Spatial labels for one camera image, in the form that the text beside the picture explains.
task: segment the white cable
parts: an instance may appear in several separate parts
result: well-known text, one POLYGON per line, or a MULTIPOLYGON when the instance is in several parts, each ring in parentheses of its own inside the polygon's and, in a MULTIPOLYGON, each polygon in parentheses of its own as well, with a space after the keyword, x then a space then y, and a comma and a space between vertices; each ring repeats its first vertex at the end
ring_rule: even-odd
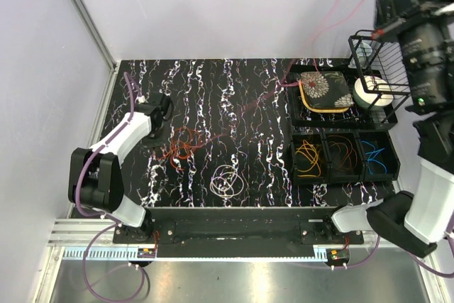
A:
POLYGON ((239 195, 244 189, 244 180, 238 171, 230 165, 220 165, 214 170, 211 177, 210 190, 222 199, 232 199, 239 195), (239 190, 235 191, 234 184, 241 182, 239 190))

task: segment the tangled wire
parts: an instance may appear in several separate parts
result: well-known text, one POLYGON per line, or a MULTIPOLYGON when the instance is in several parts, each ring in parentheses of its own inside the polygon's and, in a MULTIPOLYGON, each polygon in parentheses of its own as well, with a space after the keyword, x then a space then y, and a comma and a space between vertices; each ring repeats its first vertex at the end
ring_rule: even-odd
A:
POLYGON ((212 140, 219 138, 222 134, 210 138, 207 142, 204 141, 204 135, 194 129, 181 127, 175 129, 174 134, 170 139, 170 147, 160 158, 156 160, 164 160, 169 158, 171 166, 179 171, 184 171, 184 168, 179 166, 180 160, 187 160, 194 154, 195 150, 204 147, 212 140))
POLYGON ((210 190, 222 199, 232 199, 239 195, 244 189, 244 180, 238 171, 231 165, 220 165, 214 170, 211 177, 210 190), (235 191, 235 182, 240 183, 235 191))

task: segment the floral pattern pad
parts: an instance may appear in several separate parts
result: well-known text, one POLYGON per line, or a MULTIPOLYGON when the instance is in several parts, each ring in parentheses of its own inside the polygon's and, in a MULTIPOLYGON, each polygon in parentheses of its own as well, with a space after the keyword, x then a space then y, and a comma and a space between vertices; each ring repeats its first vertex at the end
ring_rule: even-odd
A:
POLYGON ((342 72, 303 72, 300 80, 305 105, 309 109, 329 111, 347 109, 353 105, 353 98, 342 72))

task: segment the metal floor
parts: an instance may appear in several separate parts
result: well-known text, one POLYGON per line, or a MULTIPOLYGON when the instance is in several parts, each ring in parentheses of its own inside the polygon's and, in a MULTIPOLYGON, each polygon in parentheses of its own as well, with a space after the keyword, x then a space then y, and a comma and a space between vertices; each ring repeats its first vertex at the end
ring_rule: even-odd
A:
MULTIPOLYGON (((364 249, 351 253, 351 263, 367 255, 364 249)), ((119 264, 88 262, 90 282, 119 264)), ((367 265, 348 271, 310 270, 288 263, 215 262, 155 262, 145 269, 149 285, 145 282, 133 302, 429 302, 416 264, 398 249, 381 248, 367 265)), ((124 268, 94 289, 109 299, 125 299, 139 283, 138 272, 124 268)), ((81 261, 62 262, 52 302, 100 302, 85 289, 81 261)))

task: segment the patterned coaster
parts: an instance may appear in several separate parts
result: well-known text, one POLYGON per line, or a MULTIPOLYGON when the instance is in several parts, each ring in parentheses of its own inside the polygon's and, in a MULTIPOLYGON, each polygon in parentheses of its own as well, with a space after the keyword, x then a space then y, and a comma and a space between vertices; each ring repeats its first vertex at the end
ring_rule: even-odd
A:
POLYGON ((303 72, 299 91, 305 107, 316 113, 342 113, 353 105, 345 77, 339 71, 303 72))

